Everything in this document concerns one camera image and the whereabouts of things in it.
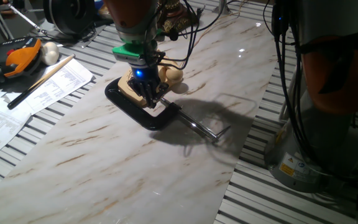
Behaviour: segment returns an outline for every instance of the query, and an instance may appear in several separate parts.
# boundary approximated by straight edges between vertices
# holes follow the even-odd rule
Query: metal grating
[[[218,0],[189,0],[193,7],[212,11]],[[236,12],[239,2],[229,8]],[[248,2],[240,17],[263,23],[264,4]],[[271,22],[272,7],[266,9]],[[109,70],[116,60],[109,49],[121,45],[114,25],[107,26],[84,49],[60,48],[61,59],[76,54],[76,59],[96,77],[79,90],[64,97],[30,118],[19,134],[0,150],[0,181],[46,135],[65,113]],[[287,85],[295,69],[295,49],[287,46]],[[354,223],[356,190],[344,189],[342,196],[304,194],[286,188],[264,167],[267,141],[282,127],[278,114],[284,102],[278,65],[275,67],[262,98],[257,115],[242,149],[232,179],[222,200],[214,223]]]

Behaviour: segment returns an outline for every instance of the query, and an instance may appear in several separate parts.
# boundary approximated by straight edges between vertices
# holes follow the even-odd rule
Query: yellow sticker
[[[292,176],[293,172],[294,172],[294,169],[292,169],[291,167],[285,165],[284,163],[281,164],[280,170],[283,171],[284,173],[290,175],[290,176]]]

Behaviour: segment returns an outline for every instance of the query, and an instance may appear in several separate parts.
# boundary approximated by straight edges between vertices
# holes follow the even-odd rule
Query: black cable
[[[167,4],[168,0],[165,0],[163,3],[161,3],[160,8],[158,8],[156,10],[156,12],[154,13],[154,15],[152,16],[151,20],[149,21],[149,23],[146,26],[146,30],[145,30],[145,34],[144,34],[144,40],[143,40],[143,49],[144,49],[144,53],[143,53],[143,57],[144,57],[144,61],[146,63],[146,65],[148,67],[151,67],[149,64],[149,61],[147,60],[147,53],[146,53],[146,48],[147,48],[147,33],[149,32],[150,26],[153,23],[154,19],[157,17],[158,14],[160,14],[160,12],[162,11],[162,9],[165,7],[165,5]]]
[[[90,36],[86,36],[83,37],[81,39],[68,39],[68,38],[56,38],[56,37],[51,37],[50,35],[48,35],[46,30],[41,30],[41,33],[43,33],[44,35],[36,35],[36,36],[31,36],[31,37],[36,37],[36,38],[43,38],[42,40],[46,40],[45,38],[49,38],[50,40],[56,41],[56,42],[87,42],[89,41],[92,37],[94,37],[96,35],[96,26],[93,24],[93,26],[90,28],[92,29],[92,34]]]
[[[266,18],[265,18],[265,11],[266,11],[266,8],[267,8],[269,2],[270,2],[270,0],[267,0],[266,5],[265,5],[265,7],[264,7],[264,10],[263,10],[263,12],[262,12],[262,17],[263,17],[263,19],[264,19],[264,23],[265,23],[265,25],[266,25],[267,30],[270,32],[270,34],[273,35],[273,32],[272,32],[272,30],[270,29],[270,27],[267,25]],[[285,43],[285,44],[286,44],[286,45],[295,45],[295,42]]]
[[[337,179],[342,180],[344,182],[358,182],[358,177],[344,177],[341,175],[337,175],[331,172],[325,165],[320,163],[306,136],[305,129],[303,127],[303,122],[300,116],[301,115],[301,108],[300,108],[301,62],[300,62],[300,51],[299,51],[299,38],[297,36],[298,28],[295,21],[296,21],[296,13],[295,13],[295,8],[293,8],[290,13],[290,26],[294,34],[294,40],[296,43],[295,50],[297,56],[297,70],[296,70],[297,79],[294,86],[294,94],[296,95],[296,102],[298,103],[296,112],[294,110],[294,107],[292,107],[291,105],[291,101],[289,99],[287,87],[285,83],[285,34],[282,34],[282,41],[281,41],[282,51],[283,51],[282,54],[280,52],[279,37],[275,37],[278,65],[280,68],[280,78],[283,87],[285,101],[287,103],[287,111],[293,128],[293,134],[295,136],[295,139],[300,149],[302,149],[302,151],[305,152],[306,156],[308,156],[317,166],[320,166],[320,168],[322,168],[322,170],[324,170],[325,173],[334,176]]]
[[[216,18],[215,18],[210,24],[208,24],[208,26],[203,27],[203,28],[199,29],[199,30],[196,31],[196,32],[200,32],[200,31],[206,30],[206,29],[208,29],[209,27],[211,27],[211,26],[219,19],[219,17],[221,16],[221,14],[222,14],[222,12],[223,12],[223,9],[224,9],[224,7],[221,8],[221,10],[219,11],[218,16],[216,16]],[[187,35],[187,34],[190,34],[190,33],[192,33],[192,32],[186,32],[186,33],[181,34],[181,35]]]
[[[184,0],[184,2],[186,4],[186,7],[188,8],[188,10],[191,11],[195,15],[195,11],[192,8],[192,6],[188,3],[188,1]],[[200,24],[197,23],[196,31],[198,30],[199,26],[200,26]],[[162,58],[164,60],[170,60],[170,61],[174,61],[174,62],[185,62],[182,67],[179,68],[176,65],[167,64],[167,63],[159,63],[159,65],[168,66],[168,67],[174,67],[174,68],[176,68],[178,70],[183,70],[187,66],[188,60],[190,58],[190,55],[193,52],[195,42],[196,42],[196,35],[197,35],[197,32],[193,32],[193,24],[191,24],[191,34],[190,34],[189,48],[188,48],[187,55],[186,55],[186,57],[184,59]]]
[[[231,4],[231,3],[234,3],[234,2],[239,2],[239,3],[242,3],[242,1],[233,0],[233,1],[229,1],[229,2],[228,2],[228,3],[226,3],[226,4],[228,5],[228,4]]]

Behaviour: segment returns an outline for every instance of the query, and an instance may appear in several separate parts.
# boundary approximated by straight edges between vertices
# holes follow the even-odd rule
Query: wire
[[[221,16],[221,14],[222,14],[222,12],[223,12],[223,9],[224,9],[224,7],[221,8],[221,10],[219,11],[218,16],[216,16],[216,18],[215,18],[210,24],[208,24],[208,26],[206,26],[206,27],[204,27],[204,28],[201,28],[201,29],[199,29],[199,30],[196,31],[196,32],[200,32],[200,31],[206,30],[206,29],[208,29],[209,27],[211,27],[211,26],[219,19],[219,17]],[[191,31],[191,32],[186,32],[186,33],[181,34],[181,35],[187,35],[187,34],[191,34],[191,33],[193,33],[193,31]]]
[[[263,19],[264,19],[264,23],[265,23],[265,25],[266,25],[267,30],[270,32],[270,34],[273,35],[273,32],[272,32],[272,30],[270,29],[270,27],[267,25],[266,18],[265,18],[265,11],[266,11],[266,8],[267,8],[267,6],[268,6],[269,3],[270,3],[270,0],[267,0],[266,5],[265,5],[265,7],[264,7],[264,10],[263,10],[263,12],[262,12],[262,17],[263,17]],[[286,45],[295,45],[295,42],[285,43],[285,44],[286,44]]]
[[[291,103],[289,96],[288,96],[288,92],[287,92],[287,87],[286,87],[286,83],[285,83],[285,33],[282,34],[282,41],[280,42],[279,37],[275,37],[275,45],[276,45],[276,51],[277,51],[277,58],[278,58],[278,65],[280,68],[280,78],[281,78],[281,83],[282,83],[282,88],[283,88],[283,92],[284,92],[284,97],[285,97],[285,101],[287,104],[287,111],[290,117],[290,121],[292,124],[292,128],[293,128],[293,134],[295,136],[295,139],[298,143],[299,146],[299,150],[302,149],[302,151],[306,154],[307,157],[309,157],[317,166],[319,166],[320,168],[322,168],[322,170],[324,170],[324,172],[320,172],[317,171],[315,169],[313,169],[312,167],[310,167],[310,165],[308,165],[308,167],[311,168],[311,170],[322,174],[322,175],[326,175],[326,176],[333,176],[339,180],[342,180],[344,182],[358,182],[358,176],[343,176],[343,175],[339,175],[336,174],[334,172],[331,172],[323,163],[320,163],[319,159],[317,158],[312,146],[309,143],[309,140],[306,136],[306,132],[305,132],[305,127],[303,126],[303,122],[302,122],[302,118],[301,118],[301,108],[300,108],[300,91],[301,91],[301,61],[300,61],[300,51],[299,51],[299,38],[298,38],[298,28],[297,28],[297,24],[296,24],[296,9],[294,8],[294,6],[290,6],[290,27],[292,29],[292,33],[294,35],[294,40],[295,40],[295,52],[296,52],[296,59],[297,59],[297,67],[296,67],[296,82],[295,82],[295,86],[294,86],[294,95],[296,97],[293,97],[293,102]],[[280,43],[282,44],[282,53],[280,51]]]
[[[157,17],[157,15],[160,14],[160,12],[162,11],[162,9],[165,7],[165,5],[167,4],[168,0],[165,0],[164,2],[161,3],[161,6],[156,10],[156,12],[154,13],[154,15],[152,16],[152,18],[150,19],[149,23],[146,26],[146,30],[144,33],[144,40],[143,40],[143,49],[144,49],[144,61],[146,63],[146,65],[150,68],[150,64],[149,61],[147,60],[147,52],[146,52],[146,48],[147,48],[147,33],[149,32],[150,26],[153,23],[154,19]]]
[[[90,29],[92,29],[92,34],[90,36],[86,36],[83,37],[81,39],[69,39],[69,38],[55,38],[55,37],[51,37],[50,35],[48,35],[46,30],[41,30],[41,33],[43,33],[44,35],[36,35],[36,36],[32,36],[32,37],[36,37],[36,38],[44,38],[42,40],[46,40],[45,38],[49,38],[50,40],[56,41],[56,42],[87,42],[89,41],[92,37],[94,37],[96,35],[96,26],[95,24],[93,24],[92,27],[90,27]]]

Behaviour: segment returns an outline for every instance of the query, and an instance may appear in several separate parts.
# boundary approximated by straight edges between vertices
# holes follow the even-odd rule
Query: marble slab
[[[129,68],[117,63],[0,183],[0,223],[212,223],[276,63],[263,23],[218,23],[166,96],[215,133],[230,125],[217,146],[179,121],[148,131],[116,108],[104,89]],[[159,49],[181,58],[187,43]]]

